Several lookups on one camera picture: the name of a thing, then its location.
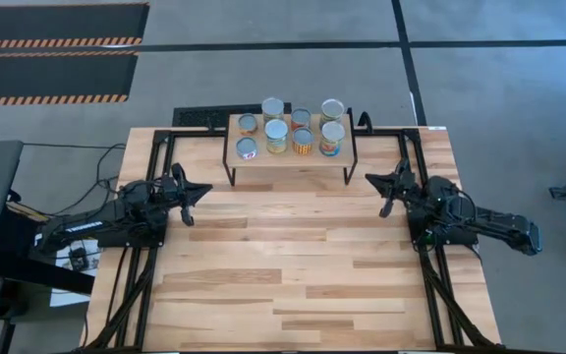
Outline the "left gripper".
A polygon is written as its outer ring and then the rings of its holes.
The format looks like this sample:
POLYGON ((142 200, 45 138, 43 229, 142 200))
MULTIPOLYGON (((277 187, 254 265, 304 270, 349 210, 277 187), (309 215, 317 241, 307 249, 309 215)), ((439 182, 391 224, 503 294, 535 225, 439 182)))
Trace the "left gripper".
POLYGON ((187 226, 193 226, 191 208, 212 188, 211 184, 187 181, 184 168, 180 163, 175 163, 171 166, 171 174, 163 175, 160 179, 161 204, 166 210, 179 207, 182 222, 187 226))

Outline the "orange patterned tin can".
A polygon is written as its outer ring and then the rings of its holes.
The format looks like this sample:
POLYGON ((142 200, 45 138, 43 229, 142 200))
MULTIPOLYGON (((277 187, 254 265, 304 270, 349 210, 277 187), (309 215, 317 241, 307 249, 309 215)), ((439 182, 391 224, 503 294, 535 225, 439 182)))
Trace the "orange patterned tin can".
POLYGON ((308 155, 313 146, 314 137, 312 131, 307 127, 298 128, 293 132, 293 150, 298 155, 308 155))

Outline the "black rubber mat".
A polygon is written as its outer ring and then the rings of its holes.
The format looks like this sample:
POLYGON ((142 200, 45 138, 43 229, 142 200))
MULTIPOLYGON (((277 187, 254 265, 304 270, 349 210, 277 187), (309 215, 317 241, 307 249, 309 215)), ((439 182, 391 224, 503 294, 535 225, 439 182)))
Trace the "black rubber mat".
POLYGON ((174 109, 172 126, 222 128, 227 125, 231 115, 244 113, 261 114, 261 104, 177 107, 174 109))

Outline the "black mat hazard stripe edge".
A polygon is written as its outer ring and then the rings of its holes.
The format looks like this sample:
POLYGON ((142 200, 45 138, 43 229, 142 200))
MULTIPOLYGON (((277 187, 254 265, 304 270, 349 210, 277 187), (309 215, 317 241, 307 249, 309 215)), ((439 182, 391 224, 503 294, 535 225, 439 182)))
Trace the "black mat hazard stripe edge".
POLYGON ((0 105, 121 103, 128 100, 139 54, 0 54, 0 105))
POLYGON ((0 48, 135 45, 147 2, 0 6, 0 48))

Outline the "black aluminium table frame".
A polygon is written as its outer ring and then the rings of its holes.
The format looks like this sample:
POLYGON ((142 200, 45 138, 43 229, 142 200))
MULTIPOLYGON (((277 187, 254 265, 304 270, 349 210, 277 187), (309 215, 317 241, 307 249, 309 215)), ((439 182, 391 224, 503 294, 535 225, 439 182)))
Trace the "black aluminium table frame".
POLYGON ((135 128, 120 180, 178 162, 213 189, 188 227, 169 216, 164 245, 108 250, 88 306, 87 352, 426 350, 452 340, 453 320, 424 282, 405 209, 380 218, 366 173, 413 161, 455 179, 448 135, 427 128, 359 131, 348 185, 339 168, 240 169, 222 164, 224 136, 135 128))

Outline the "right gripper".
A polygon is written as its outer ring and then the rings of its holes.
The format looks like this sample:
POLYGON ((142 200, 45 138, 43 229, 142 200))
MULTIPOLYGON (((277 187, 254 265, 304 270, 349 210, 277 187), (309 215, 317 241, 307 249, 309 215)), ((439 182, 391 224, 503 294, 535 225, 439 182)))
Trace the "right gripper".
POLYGON ((365 178, 385 198, 384 206, 379 212, 380 217, 387 217, 391 213, 395 200, 405 203, 418 188, 409 158, 402 158, 395 170, 388 175, 367 173, 365 178))

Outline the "wooden shelf black metal legs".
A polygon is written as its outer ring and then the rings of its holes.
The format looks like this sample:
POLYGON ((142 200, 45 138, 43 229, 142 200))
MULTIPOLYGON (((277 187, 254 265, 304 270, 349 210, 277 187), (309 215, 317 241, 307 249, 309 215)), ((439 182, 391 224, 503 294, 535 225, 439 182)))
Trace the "wooden shelf black metal legs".
POLYGON ((311 151, 305 155, 294 152, 292 133, 289 133, 287 136, 287 149, 285 151, 278 154, 270 153, 266 148, 267 138, 264 133, 262 115, 255 114, 257 130, 250 135, 250 139, 255 141, 256 153, 249 153, 249 159, 244 159, 237 150, 238 141, 245 137, 241 133, 239 125, 241 117, 241 114, 231 114, 229 116, 224 136, 222 164, 232 186, 235 185, 238 169, 255 168, 339 168, 344 175, 345 184, 348 185, 351 181, 358 163, 358 158, 356 138, 353 135, 355 124, 350 114, 345 113, 342 116, 341 123, 344 126, 345 137, 340 144, 339 153, 334 156, 325 156, 319 150, 322 138, 319 129, 320 114, 313 114, 311 116, 310 128, 314 136, 314 141, 311 145, 311 151))

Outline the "white paper sheet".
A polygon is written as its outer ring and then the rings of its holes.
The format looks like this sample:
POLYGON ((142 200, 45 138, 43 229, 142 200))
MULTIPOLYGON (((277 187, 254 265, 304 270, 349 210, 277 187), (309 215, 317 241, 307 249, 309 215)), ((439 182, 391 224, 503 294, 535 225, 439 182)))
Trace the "white paper sheet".
MULTIPOLYGON (((65 249, 58 251, 55 256, 55 265, 67 270, 72 270, 69 260, 69 252, 77 248, 84 248, 86 250, 89 262, 89 267, 87 270, 77 272, 95 277, 97 275, 100 255, 103 252, 103 249, 98 246, 95 240, 74 241, 70 246, 67 246, 65 249)), ((88 302, 89 299, 89 295, 75 293, 64 289, 54 289, 51 291, 49 306, 69 306, 88 302)))

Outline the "small black device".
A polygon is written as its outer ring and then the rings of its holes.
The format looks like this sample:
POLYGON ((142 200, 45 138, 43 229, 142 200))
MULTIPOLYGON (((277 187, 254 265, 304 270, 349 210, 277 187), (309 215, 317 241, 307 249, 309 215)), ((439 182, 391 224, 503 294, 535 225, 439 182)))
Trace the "small black device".
POLYGON ((69 260, 72 270, 84 271, 89 267, 87 252, 84 248, 77 248, 69 252, 69 260))

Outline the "short orange tin can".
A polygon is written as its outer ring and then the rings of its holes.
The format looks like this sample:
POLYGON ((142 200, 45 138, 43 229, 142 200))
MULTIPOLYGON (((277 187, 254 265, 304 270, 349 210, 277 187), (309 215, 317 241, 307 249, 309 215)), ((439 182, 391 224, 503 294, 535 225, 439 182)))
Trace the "short orange tin can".
POLYGON ((257 128, 257 120, 253 114, 243 114, 238 118, 238 129, 241 135, 251 136, 256 132, 257 128))

